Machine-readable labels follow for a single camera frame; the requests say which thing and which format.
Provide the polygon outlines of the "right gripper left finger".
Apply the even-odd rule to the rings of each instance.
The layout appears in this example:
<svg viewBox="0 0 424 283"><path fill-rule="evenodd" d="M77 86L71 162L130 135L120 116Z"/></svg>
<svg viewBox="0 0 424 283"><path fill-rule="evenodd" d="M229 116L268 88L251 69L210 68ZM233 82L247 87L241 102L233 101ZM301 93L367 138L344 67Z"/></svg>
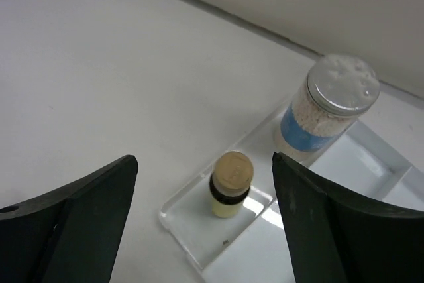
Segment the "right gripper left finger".
<svg viewBox="0 0 424 283"><path fill-rule="evenodd" d="M138 162L95 172L1 209L2 282L109 282L133 200Z"/></svg>

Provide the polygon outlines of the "blue label silver lid jar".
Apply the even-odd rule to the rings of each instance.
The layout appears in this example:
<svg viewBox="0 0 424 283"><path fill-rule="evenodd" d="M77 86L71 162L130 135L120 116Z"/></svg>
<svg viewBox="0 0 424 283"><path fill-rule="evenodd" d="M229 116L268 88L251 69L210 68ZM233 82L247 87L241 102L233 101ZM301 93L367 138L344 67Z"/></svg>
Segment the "blue label silver lid jar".
<svg viewBox="0 0 424 283"><path fill-rule="evenodd" d="M338 139L376 102L380 81L372 67L348 54L328 54L308 71L275 133L278 152L308 161Z"/></svg>

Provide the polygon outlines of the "yellow label brown cap bottle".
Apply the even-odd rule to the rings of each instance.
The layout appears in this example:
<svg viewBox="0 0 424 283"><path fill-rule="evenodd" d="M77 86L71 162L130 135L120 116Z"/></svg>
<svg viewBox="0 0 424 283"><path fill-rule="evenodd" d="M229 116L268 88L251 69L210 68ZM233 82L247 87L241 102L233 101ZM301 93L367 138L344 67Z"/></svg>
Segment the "yellow label brown cap bottle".
<svg viewBox="0 0 424 283"><path fill-rule="evenodd" d="M235 216L248 197L254 166L237 151L226 152L215 163L209 178L211 211L219 218Z"/></svg>

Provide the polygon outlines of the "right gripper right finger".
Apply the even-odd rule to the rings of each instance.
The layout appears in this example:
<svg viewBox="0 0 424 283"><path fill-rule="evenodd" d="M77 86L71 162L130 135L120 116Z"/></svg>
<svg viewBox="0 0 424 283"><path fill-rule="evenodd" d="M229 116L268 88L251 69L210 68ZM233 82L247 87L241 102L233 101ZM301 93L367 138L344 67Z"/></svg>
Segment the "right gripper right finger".
<svg viewBox="0 0 424 283"><path fill-rule="evenodd" d="M422 282L423 212L334 183L284 153L272 173L296 282Z"/></svg>

